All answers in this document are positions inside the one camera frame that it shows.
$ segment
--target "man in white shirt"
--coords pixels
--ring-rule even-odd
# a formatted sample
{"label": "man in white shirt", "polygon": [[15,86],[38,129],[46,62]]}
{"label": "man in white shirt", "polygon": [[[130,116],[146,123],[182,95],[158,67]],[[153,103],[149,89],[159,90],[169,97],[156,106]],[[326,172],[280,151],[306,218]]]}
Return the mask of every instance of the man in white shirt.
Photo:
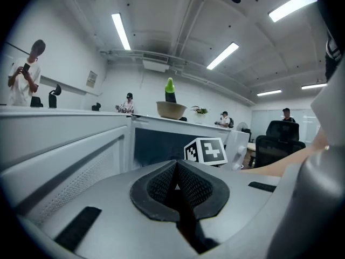
{"label": "man in white shirt", "polygon": [[220,122],[215,122],[216,125],[219,125],[221,127],[229,127],[230,124],[230,117],[227,116],[227,111],[224,111],[222,113],[222,117],[220,118]]}
{"label": "man in white shirt", "polygon": [[43,40],[36,41],[27,58],[19,58],[13,64],[9,73],[8,86],[11,88],[8,105],[30,106],[32,94],[38,89],[40,80],[40,67],[37,58],[44,52]]}
{"label": "man in white shirt", "polygon": [[122,113],[134,113],[133,94],[128,93],[127,100],[120,107],[117,106],[117,109]]}

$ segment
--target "cube with black and white pattern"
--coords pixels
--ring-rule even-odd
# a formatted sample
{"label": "cube with black and white pattern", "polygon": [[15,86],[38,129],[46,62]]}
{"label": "cube with black and white pattern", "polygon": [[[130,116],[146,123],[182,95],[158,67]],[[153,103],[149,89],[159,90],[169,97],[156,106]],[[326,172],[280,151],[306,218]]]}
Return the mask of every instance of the cube with black and white pattern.
{"label": "cube with black and white pattern", "polygon": [[221,138],[196,138],[184,147],[184,159],[207,165],[227,163]]}

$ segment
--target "potted plant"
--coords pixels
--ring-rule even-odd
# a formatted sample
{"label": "potted plant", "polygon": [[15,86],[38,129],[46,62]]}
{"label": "potted plant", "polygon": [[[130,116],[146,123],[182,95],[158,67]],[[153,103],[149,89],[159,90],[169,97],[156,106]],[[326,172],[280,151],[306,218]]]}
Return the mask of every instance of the potted plant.
{"label": "potted plant", "polygon": [[194,122],[196,124],[202,124],[206,114],[209,112],[207,108],[202,108],[199,106],[192,106],[191,108],[191,110],[195,112]]}

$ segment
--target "textured gripper pad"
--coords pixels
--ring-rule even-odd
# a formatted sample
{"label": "textured gripper pad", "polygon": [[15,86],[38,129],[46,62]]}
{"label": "textured gripper pad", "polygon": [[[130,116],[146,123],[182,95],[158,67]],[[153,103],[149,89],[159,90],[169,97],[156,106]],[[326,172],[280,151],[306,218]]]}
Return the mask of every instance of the textured gripper pad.
{"label": "textured gripper pad", "polygon": [[130,190],[130,198],[136,208],[150,219],[178,222],[178,212],[165,206],[167,197],[177,184],[196,220],[216,216],[230,195],[228,186],[221,179],[184,161],[170,161],[139,178]]}

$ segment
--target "hair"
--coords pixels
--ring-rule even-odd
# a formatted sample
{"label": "hair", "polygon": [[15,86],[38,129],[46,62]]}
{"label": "hair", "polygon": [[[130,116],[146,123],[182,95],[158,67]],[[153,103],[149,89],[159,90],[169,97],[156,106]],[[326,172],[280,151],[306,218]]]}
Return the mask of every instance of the hair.
{"label": "hair", "polygon": [[44,50],[45,50],[45,43],[42,39],[39,39],[37,41],[35,41],[35,43],[33,44],[32,50],[35,49],[37,51],[37,54],[40,56],[41,54],[43,54]]}

